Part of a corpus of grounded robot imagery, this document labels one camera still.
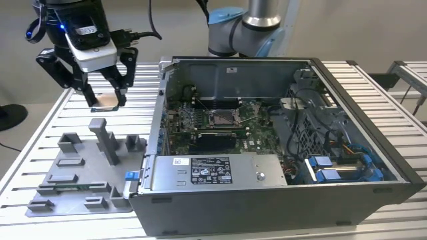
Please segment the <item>barcode sticker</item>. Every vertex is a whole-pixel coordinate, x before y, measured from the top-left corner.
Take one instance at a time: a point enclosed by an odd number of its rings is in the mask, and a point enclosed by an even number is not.
[[[189,165],[189,158],[173,158],[173,165]]]

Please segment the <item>small rectangular part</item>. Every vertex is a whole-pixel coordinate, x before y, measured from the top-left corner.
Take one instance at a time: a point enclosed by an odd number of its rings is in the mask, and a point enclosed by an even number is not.
[[[79,180],[77,175],[68,175],[68,176],[53,176],[51,175],[47,182],[49,184],[72,184],[76,183]]]
[[[108,203],[101,196],[87,197],[84,206],[87,209],[107,209]]]
[[[51,212],[55,204],[49,201],[31,201],[28,204],[28,209],[32,212]]]
[[[57,161],[56,165],[59,167],[80,167],[85,165],[85,160],[83,158],[61,159]]]
[[[93,193],[109,193],[112,191],[112,187],[109,186],[109,183],[105,181],[92,182],[91,185],[92,186],[89,186],[88,189]]]

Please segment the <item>cable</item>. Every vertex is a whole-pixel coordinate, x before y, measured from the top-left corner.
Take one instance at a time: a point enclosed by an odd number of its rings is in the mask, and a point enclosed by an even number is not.
[[[291,135],[288,136],[287,143],[285,143],[285,150],[291,154],[291,156],[295,158],[296,161],[303,162],[303,160],[300,159],[300,156],[297,154],[295,154],[293,152],[291,152],[291,141],[292,141],[292,138],[295,135],[296,126],[299,124],[299,114],[300,114],[300,109],[299,109],[299,105],[296,104],[296,101],[295,101],[295,118],[293,118],[293,125],[292,125],[292,129],[291,129]]]
[[[300,97],[297,97],[297,94],[301,92],[301,91],[312,91],[312,92],[316,92],[319,95],[320,95],[320,92],[316,91],[315,89],[311,89],[311,88],[301,88],[300,90],[297,90],[293,94],[293,102],[295,102],[295,119],[293,119],[293,125],[292,125],[292,129],[291,129],[291,134],[288,136],[288,139],[287,139],[287,143],[285,143],[285,150],[287,152],[291,154],[291,156],[295,158],[296,161],[301,162],[303,160],[300,159],[300,156],[299,154],[293,153],[291,151],[291,142],[292,142],[292,138],[293,138],[293,135],[295,135],[295,131],[296,131],[296,126],[299,124],[299,105],[296,103],[296,99],[299,99],[305,105],[308,105],[308,102],[301,99]],[[332,132],[333,130],[329,128],[329,126],[319,119],[317,117],[317,114],[316,112],[312,113],[313,115],[313,118],[315,120],[320,123],[320,125],[329,131]]]
[[[48,8],[47,8],[47,0],[39,0],[39,19],[36,19],[31,24],[25,32],[25,40],[32,43],[37,44],[47,35],[48,31]]]
[[[205,21],[207,21],[207,25],[209,25],[209,18],[211,18],[211,15],[209,15],[209,11],[208,11],[208,1],[209,0],[195,0],[201,8],[201,11],[204,13],[204,16],[205,16]]]
[[[354,144],[347,145],[347,147],[348,147],[348,148],[356,147],[356,148],[362,149],[363,151],[366,151],[367,155],[368,155],[371,158],[374,157],[374,154],[372,154],[371,150],[370,150],[366,146],[363,146],[362,144],[354,143]]]
[[[408,86],[408,89],[407,89],[407,91],[406,91],[406,94],[403,95],[403,98],[402,98],[400,104],[403,104],[403,101],[404,101],[404,100],[406,100],[406,98],[407,98],[407,95],[408,95],[408,92],[411,91],[411,88],[412,88],[412,86]]]
[[[415,107],[415,111],[414,111],[414,113],[412,113],[412,115],[415,116],[416,115],[416,113],[419,112],[419,109],[420,109],[420,105],[416,105],[416,107]]]
[[[159,40],[163,40],[163,37],[160,36],[156,27],[155,27],[155,22],[153,22],[153,3],[152,0],[148,1],[148,20],[149,20],[149,26],[151,26],[151,31],[153,33],[153,37],[156,37]]]
[[[4,147],[4,148],[7,148],[7,149],[11,149],[11,150],[13,150],[13,151],[16,151],[16,152],[20,152],[20,153],[23,152],[21,150],[19,150],[19,149],[16,149],[16,148],[4,145],[1,142],[0,142],[0,146]]]

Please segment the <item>aluminum extrusion table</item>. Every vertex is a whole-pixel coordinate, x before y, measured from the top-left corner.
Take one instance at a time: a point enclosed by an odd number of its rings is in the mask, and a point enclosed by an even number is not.
[[[347,62],[324,64],[391,144],[427,181],[426,127],[359,66]],[[113,89],[99,73],[89,75],[89,83],[95,93],[112,93]],[[81,139],[96,139],[88,129],[89,122],[92,118],[105,118],[107,130],[115,133],[116,138],[124,138],[128,134],[148,138],[157,92],[157,63],[137,65],[135,87],[128,90],[127,105],[117,112],[91,113],[84,97],[76,95],[73,90],[64,91],[0,182],[1,239],[24,239],[29,236],[44,240],[59,237],[96,240],[151,239],[133,212],[36,218],[25,217],[25,212],[27,204],[36,194],[36,187],[41,184],[59,154],[57,142],[63,133],[76,132]],[[196,236],[189,239],[427,239],[427,189],[406,203],[384,206],[358,226]]]

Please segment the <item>white label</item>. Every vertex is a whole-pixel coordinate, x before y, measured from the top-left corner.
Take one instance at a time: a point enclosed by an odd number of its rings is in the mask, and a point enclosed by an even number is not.
[[[236,67],[228,67],[227,68],[227,73],[228,74],[236,74],[237,73],[237,68]]]
[[[189,158],[173,158],[173,165],[189,165]]]
[[[75,31],[77,32],[79,35],[84,36],[84,35],[96,33],[99,29],[96,28],[96,26],[87,26],[76,29]]]

